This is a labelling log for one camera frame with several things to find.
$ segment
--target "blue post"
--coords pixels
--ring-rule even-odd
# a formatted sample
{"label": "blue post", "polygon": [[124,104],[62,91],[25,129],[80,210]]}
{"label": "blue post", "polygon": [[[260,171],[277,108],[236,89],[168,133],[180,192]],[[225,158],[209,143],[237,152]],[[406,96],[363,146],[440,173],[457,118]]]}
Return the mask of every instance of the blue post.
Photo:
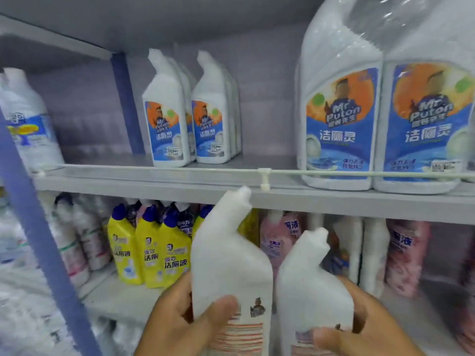
{"label": "blue post", "polygon": [[8,193],[15,214],[32,246],[43,270],[56,305],[83,356],[101,356],[101,351],[91,330],[86,308],[76,291],[57,250],[43,208],[36,196],[33,182],[17,152],[6,120],[0,111],[0,178]]}
{"label": "blue post", "polygon": [[135,108],[134,94],[130,84],[129,69],[124,53],[115,53],[111,59],[117,91],[119,91],[120,104],[132,153],[145,154],[142,134],[140,132],[139,118]]}

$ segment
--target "white plastic bracket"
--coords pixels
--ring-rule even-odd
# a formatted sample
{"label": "white plastic bracket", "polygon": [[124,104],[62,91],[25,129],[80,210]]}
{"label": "white plastic bracket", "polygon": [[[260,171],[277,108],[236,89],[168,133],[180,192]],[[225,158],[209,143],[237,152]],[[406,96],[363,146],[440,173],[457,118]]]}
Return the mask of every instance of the white plastic bracket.
{"label": "white plastic bracket", "polygon": [[258,173],[262,177],[261,190],[264,192],[270,192],[269,177],[271,172],[271,168],[258,168]]}

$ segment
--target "green circle on label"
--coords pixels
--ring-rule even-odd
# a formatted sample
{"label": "green circle on label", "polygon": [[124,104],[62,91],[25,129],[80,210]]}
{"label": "green circle on label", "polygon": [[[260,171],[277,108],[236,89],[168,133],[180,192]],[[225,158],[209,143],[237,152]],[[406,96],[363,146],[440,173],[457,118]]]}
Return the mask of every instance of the green circle on label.
{"label": "green circle on label", "polygon": [[472,80],[469,77],[465,76],[455,84],[455,91],[457,93],[463,93],[467,91],[467,89],[471,87],[472,85],[473,85]]}
{"label": "green circle on label", "polygon": [[318,93],[312,99],[312,104],[314,106],[322,106],[324,102],[325,102],[325,96],[321,93]]}

